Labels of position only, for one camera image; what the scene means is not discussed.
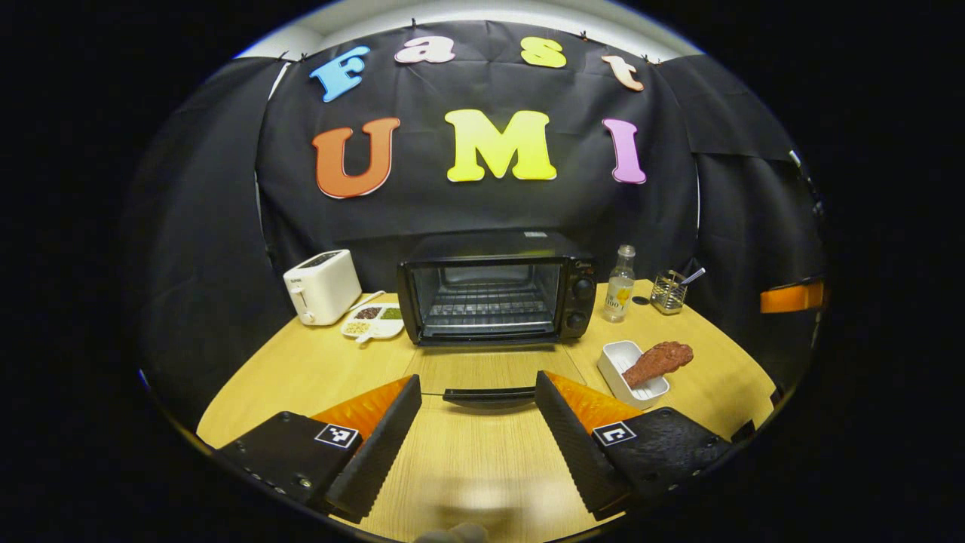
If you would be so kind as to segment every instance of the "purple letter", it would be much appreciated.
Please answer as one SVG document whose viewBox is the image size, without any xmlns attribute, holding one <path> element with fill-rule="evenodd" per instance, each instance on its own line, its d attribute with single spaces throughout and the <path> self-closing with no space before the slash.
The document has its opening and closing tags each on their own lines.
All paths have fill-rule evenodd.
<svg viewBox="0 0 965 543">
<path fill-rule="evenodd" d="M 613 178 L 620 183 L 645 183 L 647 174 L 640 169 L 637 147 L 633 143 L 633 134 L 637 133 L 637 127 L 617 119 L 603 119 L 603 126 L 610 130 L 613 147 L 617 152 L 617 167 L 613 169 Z"/>
</svg>

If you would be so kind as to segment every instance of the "blue letter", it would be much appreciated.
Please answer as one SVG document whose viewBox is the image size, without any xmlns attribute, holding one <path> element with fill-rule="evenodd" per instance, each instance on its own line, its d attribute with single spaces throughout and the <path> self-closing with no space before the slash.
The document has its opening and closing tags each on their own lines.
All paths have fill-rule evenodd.
<svg viewBox="0 0 965 543">
<path fill-rule="evenodd" d="M 358 57 L 369 51 L 368 47 L 359 45 L 309 74 L 309 77 L 317 77 L 325 87 L 325 96 L 321 97 L 322 101 L 332 101 L 362 82 L 362 77 L 349 76 L 348 73 L 350 71 L 358 73 L 365 69 L 365 63 Z"/>
</svg>

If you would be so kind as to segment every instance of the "pink letter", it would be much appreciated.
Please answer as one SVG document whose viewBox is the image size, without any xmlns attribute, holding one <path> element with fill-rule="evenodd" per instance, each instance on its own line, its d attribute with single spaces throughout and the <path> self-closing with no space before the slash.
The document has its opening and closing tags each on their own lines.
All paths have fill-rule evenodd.
<svg viewBox="0 0 965 543">
<path fill-rule="evenodd" d="M 405 49 L 396 53 L 396 61 L 404 64 L 414 62 L 449 62 L 455 58 L 453 55 L 453 42 L 444 36 L 425 36 L 416 38 L 405 43 Z"/>
<path fill-rule="evenodd" d="M 637 133 L 637 127 L 617 119 L 604 119 L 603 126 L 610 131 L 613 147 L 617 153 L 617 167 L 613 169 L 613 178 L 620 183 L 634 185 L 645 183 L 647 174 L 640 169 L 637 147 L 633 143 L 633 135 Z"/>
</svg>

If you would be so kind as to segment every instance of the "white divided dish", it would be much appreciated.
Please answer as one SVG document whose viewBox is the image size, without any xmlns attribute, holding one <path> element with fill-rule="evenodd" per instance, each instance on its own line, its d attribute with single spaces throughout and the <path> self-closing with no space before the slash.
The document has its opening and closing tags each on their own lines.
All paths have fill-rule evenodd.
<svg viewBox="0 0 965 543">
<path fill-rule="evenodd" d="M 358 343 L 365 343 L 371 338 L 394 337 L 402 331 L 402 317 L 397 319 L 383 319 L 386 309 L 399 309 L 397 303 L 366 303 L 352 309 L 348 318 L 342 323 L 342 334 L 357 338 Z M 375 309 L 377 313 L 370 319 L 361 319 L 357 315 L 367 309 Z"/>
<path fill-rule="evenodd" d="M 644 352 L 632 341 L 618 341 L 603 346 L 603 354 L 596 363 L 603 379 L 613 395 L 629 406 L 647 409 L 670 390 L 670 383 L 663 376 L 656 377 L 635 388 L 630 388 L 623 372 L 630 369 Z"/>
</svg>

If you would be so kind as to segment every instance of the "letter m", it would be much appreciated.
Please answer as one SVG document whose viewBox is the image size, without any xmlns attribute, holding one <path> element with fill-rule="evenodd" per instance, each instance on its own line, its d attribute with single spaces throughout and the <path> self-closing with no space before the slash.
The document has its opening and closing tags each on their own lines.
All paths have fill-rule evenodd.
<svg viewBox="0 0 965 543">
<path fill-rule="evenodd" d="M 455 166 L 447 172 L 450 181 L 483 178 L 485 170 L 476 163 L 477 150 L 497 179 L 506 175 L 513 155 L 517 156 L 512 168 L 516 179 L 556 178 L 556 168 L 549 163 L 546 150 L 546 114 L 517 111 L 503 132 L 478 109 L 450 111 L 445 118 L 455 128 Z"/>
</svg>

